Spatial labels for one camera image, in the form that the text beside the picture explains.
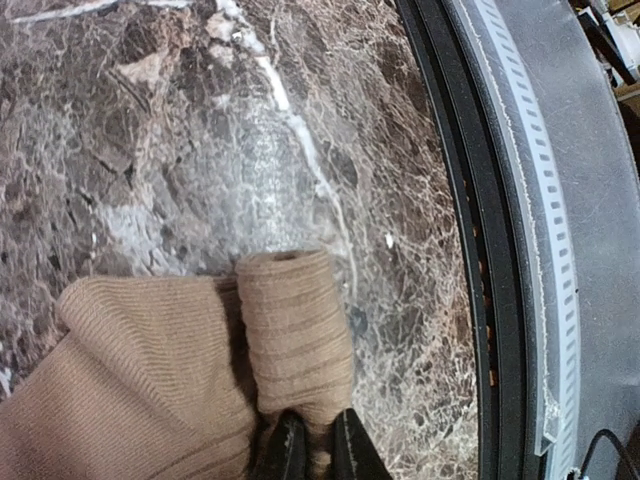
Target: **knitted garment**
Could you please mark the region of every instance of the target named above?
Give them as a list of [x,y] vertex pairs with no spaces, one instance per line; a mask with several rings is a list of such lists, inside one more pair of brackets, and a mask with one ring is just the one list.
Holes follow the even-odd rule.
[[305,420],[322,477],[352,375],[329,257],[256,255],[236,270],[237,283],[67,288],[69,334],[0,406],[0,478],[246,478],[260,414],[273,426],[285,409]]

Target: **marble surface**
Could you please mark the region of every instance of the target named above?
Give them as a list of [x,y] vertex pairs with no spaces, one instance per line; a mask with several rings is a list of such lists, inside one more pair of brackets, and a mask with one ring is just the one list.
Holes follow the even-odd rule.
[[395,8],[238,1],[0,0],[0,399],[64,335],[78,277],[322,245],[389,470],[473,478],[460,245]]

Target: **black metal rail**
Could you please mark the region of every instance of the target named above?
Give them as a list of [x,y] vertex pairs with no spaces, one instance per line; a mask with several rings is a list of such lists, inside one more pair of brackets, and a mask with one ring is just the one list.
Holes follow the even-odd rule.
[[480,479],[539,478],[521,275],[503,172],[444,0],[397,0],[433,104],[465,257],[476,344]]

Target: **black cable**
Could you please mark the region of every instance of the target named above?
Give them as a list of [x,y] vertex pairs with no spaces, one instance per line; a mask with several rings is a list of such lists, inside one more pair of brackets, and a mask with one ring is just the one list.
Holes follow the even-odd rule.
[[608,430],[606,428],[603,428],[593,436],[593,439],[589,444],[589,450],[587,450],[587,454],[584,456],[582,467],[580,467],[579,478],[581,479],[585,478],[585,474],[587,473],[587,468],[589,468],[589,462],[591,461],[591,457],[593,457],[593,452],[595,451],[596,446],[598,445],[598,440],[600,440],[602,437],[607,437],[609,441],[613,444],[615,449],[618,451],[618,455],[620,455],[620,458],[622,458],[622,460],[624,461],[624,464],[627,466],[627,469],[629,470],[631,477],[634,480],[640,480],[640,475],[638,474],[638,471],[636,470],[636,468],[633,466],[633,460],[629,456],[629,452],[627,452],[627,449],[624,448],[624,445],[622,445],[622,442],[618,439],[618,437],[616,437],[615,433],[613,433],[611,430]]

